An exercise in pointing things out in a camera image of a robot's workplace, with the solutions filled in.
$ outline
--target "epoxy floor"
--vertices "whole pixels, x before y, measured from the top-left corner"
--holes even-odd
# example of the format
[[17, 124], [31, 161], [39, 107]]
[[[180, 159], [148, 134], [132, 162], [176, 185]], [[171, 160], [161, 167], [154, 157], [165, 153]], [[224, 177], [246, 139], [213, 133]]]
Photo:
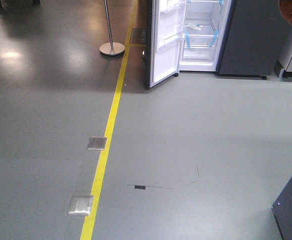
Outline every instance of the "epoxy floor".
[[[103, 0], [3, 0], [0, 11], [0, 240], [80, 239], [73, 195], [89, 195], [122, 57]], [[132, 0], [109, 1], [124, 42]]]
[[[133, 0], [108, 3], [124, 42]], [[99, 153], [86, 147], [104, 134], [122, 59], [99, 54], [102, 0], [22, 5], [0, 12], [0, 240], [80, 239], [83, 217], [67, 210], [90, 193]], [[183, 72], [146, 91], [141, 51], [93, 239], [280, 240], [271, 205], [292, 175], [292, 82]]]

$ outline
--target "black tape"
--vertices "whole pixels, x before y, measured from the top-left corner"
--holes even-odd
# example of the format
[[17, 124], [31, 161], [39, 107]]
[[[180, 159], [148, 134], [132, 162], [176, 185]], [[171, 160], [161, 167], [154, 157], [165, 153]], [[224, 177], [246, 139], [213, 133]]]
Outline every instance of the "black tape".
[[135, 185], [135, 189], [146, 190], [146, 186]]

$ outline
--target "metal pole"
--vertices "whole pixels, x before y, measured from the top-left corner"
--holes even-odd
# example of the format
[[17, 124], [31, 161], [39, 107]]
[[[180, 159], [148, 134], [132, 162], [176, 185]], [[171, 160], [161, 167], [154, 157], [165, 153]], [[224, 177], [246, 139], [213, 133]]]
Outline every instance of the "metal pole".
[[116, 55], [122, 54], [125, 51], [125, 46], [122, 45], [121, 43], [112, 41], [107, 0], [105, 0], [105, 9], [106, 9], [106, 15], [107, 15], [107, 23], [108, 23], [108, 32], [109, 32], [110, 42], [102, 44], [99, 47], [99, 51], [101, 54], [104, 54], [104, 55], [116, 56]]
[[111, 34], [110, 18], [109, 18], [107, 0], [105, 0], [105, 9], [106, 9], [106, 15], [107, 15], [107, 23], [108, 23], [108, 32], [109, 32], [109, 38], [110, 38], [110, 46], [111, 46], [111, 50], [113, 50], [114, 49], [114, 44], [113, 44], [113, 41], [112, 41], [112, 34]]

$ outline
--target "stanchion base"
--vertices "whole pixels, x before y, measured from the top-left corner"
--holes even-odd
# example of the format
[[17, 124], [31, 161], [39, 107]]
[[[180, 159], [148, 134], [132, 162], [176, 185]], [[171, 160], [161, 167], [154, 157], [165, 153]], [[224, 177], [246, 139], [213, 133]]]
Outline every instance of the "stanchion base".
[[108, 56], [116, 56], [122, 54], [125, 51], [125, 46], [121, 43], [114, 42], [114, 49], [111, 49], [110, 42], [102, 44], [99, 48], [100, 52]]

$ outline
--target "metal floor plate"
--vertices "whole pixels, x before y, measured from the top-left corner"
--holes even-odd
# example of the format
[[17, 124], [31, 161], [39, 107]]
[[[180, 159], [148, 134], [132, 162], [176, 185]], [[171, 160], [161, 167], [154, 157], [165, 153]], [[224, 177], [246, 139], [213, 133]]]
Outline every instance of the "metal floor plate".
[[91, 212], [93, 196], [73, 196], [71, 198], [68, 215], [88, 216]]
[[106, 147], [107, 138], [100, 136], [93, 136], [89, 138], [88, 150], [104, 150]]
[[146, 29], [145, 28], [133, 28], [130, 44], [146, 44]]

